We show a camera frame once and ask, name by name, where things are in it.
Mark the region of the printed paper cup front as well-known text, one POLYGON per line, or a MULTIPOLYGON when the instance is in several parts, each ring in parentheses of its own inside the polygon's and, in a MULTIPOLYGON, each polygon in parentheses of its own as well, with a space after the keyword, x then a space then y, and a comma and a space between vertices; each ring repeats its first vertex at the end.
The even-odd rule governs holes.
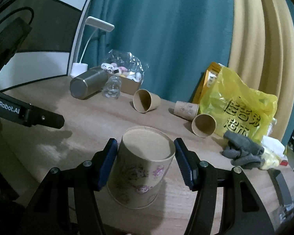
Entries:
POLYGON ((111 197, 129 209, 143 209, 154 202, 175 156, 174 142, 152 127, 128 129, 107 187, 111 197))

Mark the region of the printed paper cup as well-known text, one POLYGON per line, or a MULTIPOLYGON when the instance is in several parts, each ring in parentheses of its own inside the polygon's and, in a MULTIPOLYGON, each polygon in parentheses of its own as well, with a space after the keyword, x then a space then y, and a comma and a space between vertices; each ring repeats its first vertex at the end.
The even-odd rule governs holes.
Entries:
POLYGON ((196 103, 189 103, 177 101, 174 107, 174 115, 192 121, 198 114, 199 105, 196 103))
POLYGON ((111 197, 129 209, 143 209, 154 202, 175 156, 174 142, 152 127, 128 129, 107 187, 111 197))

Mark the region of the brown paper cup right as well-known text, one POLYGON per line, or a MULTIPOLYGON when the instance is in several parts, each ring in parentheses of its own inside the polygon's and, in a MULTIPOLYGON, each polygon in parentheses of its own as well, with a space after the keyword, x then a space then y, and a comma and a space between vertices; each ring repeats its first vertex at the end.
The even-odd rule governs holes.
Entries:
POLYGON ((217 123, 209 114, 199 114, 192 121, 192 132, 201 138, 211 136, 216 130, 217 123))

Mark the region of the brown paper cup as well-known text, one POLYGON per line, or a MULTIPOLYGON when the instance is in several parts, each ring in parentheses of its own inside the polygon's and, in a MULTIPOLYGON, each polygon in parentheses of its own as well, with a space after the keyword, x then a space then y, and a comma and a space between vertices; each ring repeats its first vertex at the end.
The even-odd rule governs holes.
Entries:
POLYGON ((192 132, 201 138, 211 136, 216 130, 217 123, 209 114, 199 114, 192 121, 192 132))
POLYGON ((160 104, 161 98, 146 89, 138 89, 133 96, 133 106, 142 114, 157 109, 160 104))

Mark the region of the printed paper cup rear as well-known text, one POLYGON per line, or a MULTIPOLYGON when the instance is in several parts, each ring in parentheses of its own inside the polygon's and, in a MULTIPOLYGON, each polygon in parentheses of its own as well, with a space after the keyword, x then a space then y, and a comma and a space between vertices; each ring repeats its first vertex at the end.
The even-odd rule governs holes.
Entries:
POLYGON ((192 121, 198 114, 199 105, 196 103, 189 103, 177 101, 174 107, 174 115, 192 121))

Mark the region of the brown paper cup left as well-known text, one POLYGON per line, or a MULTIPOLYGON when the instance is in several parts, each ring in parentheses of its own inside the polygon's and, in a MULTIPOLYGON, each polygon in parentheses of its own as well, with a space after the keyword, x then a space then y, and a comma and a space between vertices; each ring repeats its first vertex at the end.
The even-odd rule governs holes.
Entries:
POLYGON ((133 106, 142 114, 157 109, 160 104, 161 98, 146 89, 138 89, 133 96, 133 106))

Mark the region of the grey cloth glove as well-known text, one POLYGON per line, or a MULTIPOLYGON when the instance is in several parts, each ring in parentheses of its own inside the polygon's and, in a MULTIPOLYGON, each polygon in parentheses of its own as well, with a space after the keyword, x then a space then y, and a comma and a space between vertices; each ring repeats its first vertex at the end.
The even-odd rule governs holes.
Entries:
POLYGON ((230 130, 224 133, 224 139, 227 139, 228 143, 221 154, 231 159, 233 166, 240 166, 248 170, 261 167, 264 147, 247 136, 236 134, 230 130))

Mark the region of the white crumpled tissue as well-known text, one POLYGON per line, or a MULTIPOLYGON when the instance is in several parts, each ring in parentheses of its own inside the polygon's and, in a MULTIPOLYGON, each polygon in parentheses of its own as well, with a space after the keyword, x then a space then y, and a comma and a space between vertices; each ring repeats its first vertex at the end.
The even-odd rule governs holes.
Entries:
POLYGON ((278 139, 263 136, 261 146, 264 148, 264 153, 261 156, 261 170, 275 168, 283 161, 288 161, 284 154, 285 147, 278 139))

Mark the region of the grey metal tumbler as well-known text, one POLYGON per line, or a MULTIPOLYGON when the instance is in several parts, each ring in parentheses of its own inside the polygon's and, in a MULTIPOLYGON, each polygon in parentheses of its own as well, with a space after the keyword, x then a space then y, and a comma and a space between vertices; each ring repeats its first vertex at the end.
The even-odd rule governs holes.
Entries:
POLYGON ((108 80, 108 73, 101 67, 94 67, 73 78, 70 93, 76 99, 85 99, 100 91, 108 80))

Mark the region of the yellow plastic shopping bag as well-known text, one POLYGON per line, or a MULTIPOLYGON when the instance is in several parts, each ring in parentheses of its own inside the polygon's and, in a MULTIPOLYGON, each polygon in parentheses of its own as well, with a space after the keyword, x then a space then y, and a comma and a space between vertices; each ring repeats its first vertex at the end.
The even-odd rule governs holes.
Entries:
POLYGON ((248 87, 231 69, 223 67, 199 103, 200 113, 216 121, 215 133, 226 131, 261 142, 277 111, 278 98, 248 87))

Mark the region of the brown cardboard box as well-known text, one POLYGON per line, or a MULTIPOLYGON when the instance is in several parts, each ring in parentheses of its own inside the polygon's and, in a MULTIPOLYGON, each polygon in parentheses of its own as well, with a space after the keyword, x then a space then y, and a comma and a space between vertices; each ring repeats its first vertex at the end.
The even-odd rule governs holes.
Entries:
POLYGON ((121 92, 123 93, 126 93, 126 94, 131 94, 133 95, 134 92, 136 90, 139 89, 139 87, 141 86, 141 83, 140 82, 136 82, 134 81, 135 78, 133 79, 130 79, 130 75, 127 77, 124 77, 124 75, 117 75, 117 74, 110 74, 108 73, 108 79, 109 77, 111 77, 112 75, 115 75, 115 76, 119 76, 122 80, 122 87, 121 87, 121 92))

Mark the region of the clear bag of toys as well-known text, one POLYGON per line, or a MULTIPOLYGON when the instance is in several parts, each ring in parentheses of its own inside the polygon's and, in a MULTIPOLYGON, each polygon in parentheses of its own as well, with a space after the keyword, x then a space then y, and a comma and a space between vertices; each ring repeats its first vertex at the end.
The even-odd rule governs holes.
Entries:
POLYGON ((143 83, 144 74, 149 65, 131 52, 121 52, 112 49, 101 64, 101 68, 109 74, 127 78, 137 83, 143 83))

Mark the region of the orange paper package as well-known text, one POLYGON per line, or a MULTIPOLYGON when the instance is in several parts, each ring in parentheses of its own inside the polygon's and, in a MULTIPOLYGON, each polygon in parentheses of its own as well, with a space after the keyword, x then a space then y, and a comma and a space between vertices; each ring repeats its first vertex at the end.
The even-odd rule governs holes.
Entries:
POLYGON ((224 67, 224 65, 216 62, 212 62, 205 73, 203 74, 198 86, 195 89, 194 95, 192 97, 192 103, 199 104, 201 98, 205 94, 205 92, 208 90, 209 87, 212 86, 214 81, 216 80, 219 72, 224 67))

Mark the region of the beige yellow curtain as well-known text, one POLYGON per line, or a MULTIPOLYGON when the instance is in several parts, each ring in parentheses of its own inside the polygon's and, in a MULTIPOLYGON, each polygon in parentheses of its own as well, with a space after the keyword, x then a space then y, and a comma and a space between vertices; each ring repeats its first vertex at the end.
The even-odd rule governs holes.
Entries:
POLYGON ((278 98, 272 136, 282 139, 294 105, 294 24, 286 0, 234 0, 229 68, 278 98))

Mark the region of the teal curtain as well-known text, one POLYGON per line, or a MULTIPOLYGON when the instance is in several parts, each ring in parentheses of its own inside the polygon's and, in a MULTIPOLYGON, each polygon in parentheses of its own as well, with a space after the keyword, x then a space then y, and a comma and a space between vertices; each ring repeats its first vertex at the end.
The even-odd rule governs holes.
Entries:
POLYGON ((83 62, 131 52, 149 65, 142 88, 163 99, 189 102, 209 64, 228 63, 234 0, 91 0, 89 15, 115 29, 84 29, 83 62))

